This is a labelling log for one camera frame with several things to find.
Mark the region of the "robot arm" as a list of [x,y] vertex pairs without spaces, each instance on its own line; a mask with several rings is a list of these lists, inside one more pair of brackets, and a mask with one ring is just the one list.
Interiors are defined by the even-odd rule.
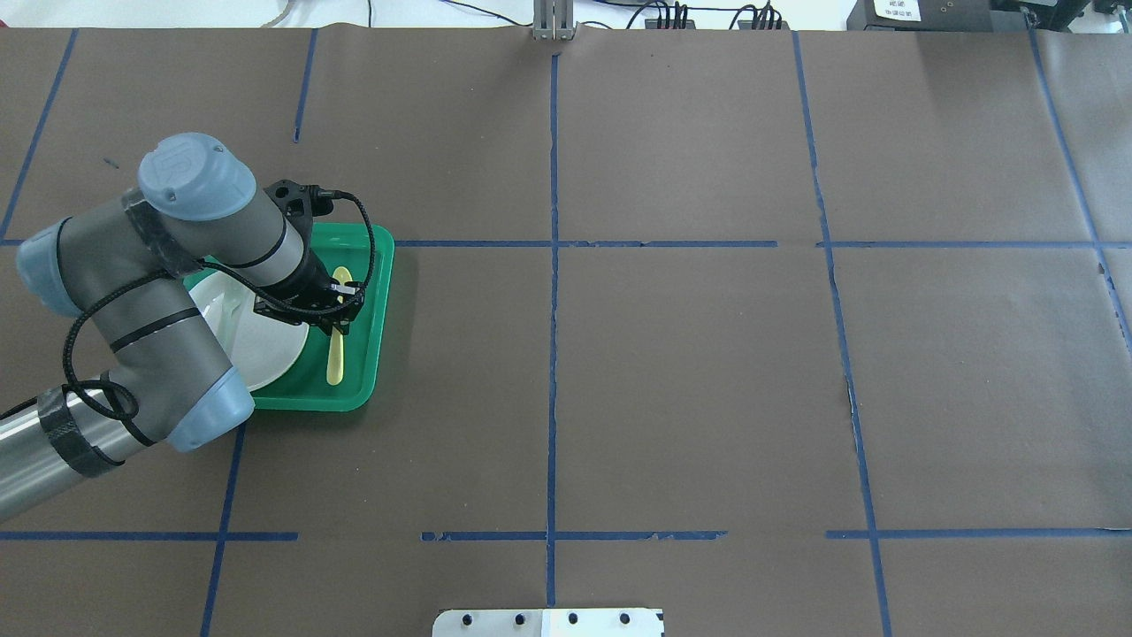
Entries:
[[252,415],[239,368],[185,278],[215,272],[272,321],[348,334],[379,265],[355,193],[252,171],[211,134],[173,134],[118,199],[18,246],[24,286],[69,318],[65,382],[3,415],[3,520],[169,444],[187,453]]

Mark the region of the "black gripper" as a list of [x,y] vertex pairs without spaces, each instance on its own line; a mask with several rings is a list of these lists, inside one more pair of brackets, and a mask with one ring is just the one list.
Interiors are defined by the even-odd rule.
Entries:
[[365,281],[338,283],[318,257],[303,257],[295,272],[257,295],[255,315],[278,322],[318,327],[324,334],[350,334],[365,304]]

